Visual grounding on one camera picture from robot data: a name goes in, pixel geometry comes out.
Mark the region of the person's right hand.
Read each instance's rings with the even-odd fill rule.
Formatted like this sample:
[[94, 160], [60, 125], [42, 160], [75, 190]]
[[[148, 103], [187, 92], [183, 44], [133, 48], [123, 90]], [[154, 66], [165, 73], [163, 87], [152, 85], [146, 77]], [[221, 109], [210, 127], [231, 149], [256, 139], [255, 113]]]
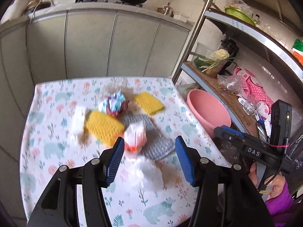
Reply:
[[[257, 187], [258, 177], [257, 177], [256, 172], [257, 172], [257, 164], [256, 164], [256, 162], [254, 162], [250, 168], [249, 178], [251, 179], [254, 186]], [[285, 177], [283, 175], [281, 175], [280, 173], [278, 175], [276, 175], [273, 180], [271, 180], [273, 177], [274, 176], [272, 175], [265, 180], [265, 183], [269, 182], [268, 185], [272, 187], [270, 193], [268, 193], [266, 200], [270, 200], [270, 199], [278, 197], [282, 193], [282, 191], [284, 189], [284, 185], [286, 183]]]

